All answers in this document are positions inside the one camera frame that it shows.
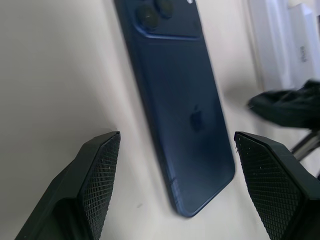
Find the phone back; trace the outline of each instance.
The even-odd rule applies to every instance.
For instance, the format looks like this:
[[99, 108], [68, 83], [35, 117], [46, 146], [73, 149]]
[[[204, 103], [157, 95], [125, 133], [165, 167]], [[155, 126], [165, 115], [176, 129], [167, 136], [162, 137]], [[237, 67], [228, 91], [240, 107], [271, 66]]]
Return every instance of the phone back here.
[[196, 3], [115, 5], [170, 200], [192, 217], [235, 174]]

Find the black plastic piece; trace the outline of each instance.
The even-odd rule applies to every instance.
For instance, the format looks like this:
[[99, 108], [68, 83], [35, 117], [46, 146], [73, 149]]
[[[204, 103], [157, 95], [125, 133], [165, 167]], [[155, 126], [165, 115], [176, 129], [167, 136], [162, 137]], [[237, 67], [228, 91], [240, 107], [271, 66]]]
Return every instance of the black plastic piece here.
[[267, 91], [248, 102], [261, 118], [282, 127], [320, 129], [320, 82], [309, 80], [299, 90]]
[[281, 143], [234, 136], [248, 192], [271, 240], [318, 240], [320, 181]]
[[120, 133], [86, 142], [56, 176], [15, 240], [98, 240], [116, 173]]

